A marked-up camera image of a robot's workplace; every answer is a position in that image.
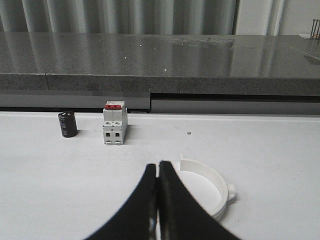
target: gray stone slab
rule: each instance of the gray stone slab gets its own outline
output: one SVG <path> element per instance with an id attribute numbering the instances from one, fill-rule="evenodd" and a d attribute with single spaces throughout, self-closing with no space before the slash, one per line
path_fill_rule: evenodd
<path id="1" fill-rule="evenodd" d="M 319 49 L 299 36 L 0 32 L 0 87 L 320 96 Z"/>

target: electrolytic capacitor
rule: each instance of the electrolytic capacitor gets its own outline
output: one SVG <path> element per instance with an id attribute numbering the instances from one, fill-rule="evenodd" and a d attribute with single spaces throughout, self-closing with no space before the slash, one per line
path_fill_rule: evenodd
<path id="1" fill-rule="evenodd" d="M 77 124 L 75 119 L 75 112 L 73 111 L 63 111 L 58 114 L 61 133 L 65 138 L 71 138 L 77 135 Z"/>

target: circuit breaker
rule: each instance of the circuit breaker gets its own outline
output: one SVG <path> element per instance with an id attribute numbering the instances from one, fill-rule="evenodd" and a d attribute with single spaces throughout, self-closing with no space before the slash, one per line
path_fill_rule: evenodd
<path id="1" fill-rule="evenodd" d="M 103 108 L 103 119 L 104 144 L 123 144 L 128 126 L 126 103 L 124 101 L 107 101 Z"/>

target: white table surface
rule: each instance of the white table surface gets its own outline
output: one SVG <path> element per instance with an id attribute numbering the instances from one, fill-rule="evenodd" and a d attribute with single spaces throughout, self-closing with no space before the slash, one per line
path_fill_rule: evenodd
<path id="1" fill-rule="evenodd" d="M 102 113 L 76 113 L 63 138 L 57 113 L 0 112 L 0 239 L 79 240 L 105 223 L 146 164 L 179 155 L 235 185 L 223 226 L 243 240 L 320 238 L 320 118 L 129 114 L 124 145 L 104 145 Z M 208 180 L 179 172 L 204 206 Z"/>

